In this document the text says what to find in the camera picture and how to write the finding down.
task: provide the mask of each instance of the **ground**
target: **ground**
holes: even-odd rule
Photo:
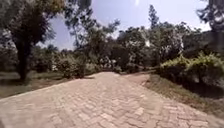
[[[27,82],[22,83],[16,72],[0,72],[0,99],[69,81],[57,72],[30,72],[28,77]]]
[[[217,93],[218,91],[207,89],[201,94],[154,73],[150,73],[150,77],[144,86],[165,97],[224,119],[224,96],[220,96],[220,93]]]
[[[3,128],[222,128],[224,121],[102,72],[0,100]]]

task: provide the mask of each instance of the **foliage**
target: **foliage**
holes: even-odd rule
[[[58,48],[53,45],[48,45],[47,48],[35,46],[32,50],[30,59],[30,70],[37,72],[52,71],[59,56]]]
[[[139,72],[139,66],[134,63],[128,63],[127,64],[127,71],[128,73],[136,73]]]
[[[152,58],[159,65],[169,59],[176,58],[182,51],[182,37],[188,33],[184,23],[173,25],[168,22],[159,23],[150,30],[150,43],[153,49]]]
[[[57,63],[57,68],[60,72],[62,72],[65,78],[71,78],[77,71],[76,60],[71,56],[62,58]]]
[[[198,83],[220,85],[224,76],[224,62],[214,54],[205,56],[200,53],[197,59],[189,61],[186,72],[189,77],[196,76]]]
[[[201,53],[193,59],[180,56],[169,60],[157,71],[174,81],[191,82],[200,86],[220,86],[224,76],[224,62],[213,54]]]
[[[153,5],[149,5],[149,22],[151,23],[151,28],[153,29],[159,22],[159,17],[156,15],[157,12]]]
[[[96,64],[86,64],[85,75],[91,75],[100,71],[100,67]]]
[[[209,23],[212,29],[223,30],[224,28],[224,4],[222,0],[209,0],[204,9],[197,10],[199,18]]]
[[[49,20],[66,10],[69,5],[77,5],[83,9],[90,4],[91,0],[3,0],[3,9],[0,10],[0,34],[2,37],[2,30],[6,31],[10,36],[8,39],[16,46],[21,80],[26,79],[32,47],[54,37]]]
[[[145,61],[144,49],[146,46],[146,32],[144,27],[130,27],[126,31],[120,31],[117,44],[112,51],[112,57],[117,64],[126,70],[129,62],[143,65]]]
[[[75,37],[75,54],[86,57],[88,63],[103,65],[101,60],[106,60],[112,52],[112,34],[120,24],[118,20],[103,26],[92,18],[92,9],[86,8],[78,14],[71,7],[66,13],[66,25]]]

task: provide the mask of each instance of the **paving stone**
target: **paving stone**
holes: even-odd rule
[[[144,123],[142,123],[141,121],[138,121],[138,120],[134,120],[132,118],[128,119],[127,122],[130,125],[134,125],[134,126],[137,126],[137,127],[140,127],[140,128],[143,128],[144,127]]]
[[[199,127],[208,127],[208,122],[204,122],[204,121],[196,121],[196,120],[190,120],[189,121],[189,125],[192,126],[199,126]]]
[[[149,120],[144,125],[144,128],[155,128],[157,126],[157,120]]]
[[[4,128],[223,128],[224,121],[141,86],[149,75],[94,74],[0,100]]]
[[[114,124],[106,120],[100,121],[100,125],[103,126],[104,128],[117,128]]]

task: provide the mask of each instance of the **tall tree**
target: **tall tree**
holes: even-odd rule
[[[150,47],[153,49],[154,64],[158,65],[174,59],[182,50],[182,37],[188,32],[184,24],[173,25],[168,22],[159,23],[150,30]]]
[[[199,18],[205,23],[209,23],[213,36],[213,51],[224,54],[224,1],[206,0],[208,5],[204,9],[197,11]]]
[[[1,32],[6,31],[10,34],[11,40],[17,48],[17,56],[19,60],[18,73],[21,80],[26,79],[28,73],[28,57],[31,54],[32,47],[39,42],[44,42],[49,38],[54,37],[53,30],[50,27],[49,20],[54,18],[59,12],[69,6],[67,3],[78,5],[82,8],[82,4],[89,3],[81,0],[11,0],[12,4],[9,7],[5,6],[5,16],[10,14],[9,18],[0,18]]]
[[[156,15],[157,12],[153,5],[149,5],[149,22],[151,29],[153,29],[159,22],[159,17]]]

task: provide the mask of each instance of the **sky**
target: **sky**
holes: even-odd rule
[[[189,26],[209,30],[209,25],[201,23],[196,10],[204,8],[205,2],[200,0],[92,0],[93,18],[99,23],[107,25],[118,19],[121,22],[119,30],[130,26],[149,27],[148,10],[152,4],[161,22],[168,21],[173,24],[186,22]],[[52,21],[56,32],[54,40],[46,44],[54,44],[59,49],[73,49],[73,37],[70,36],[62,17]]]

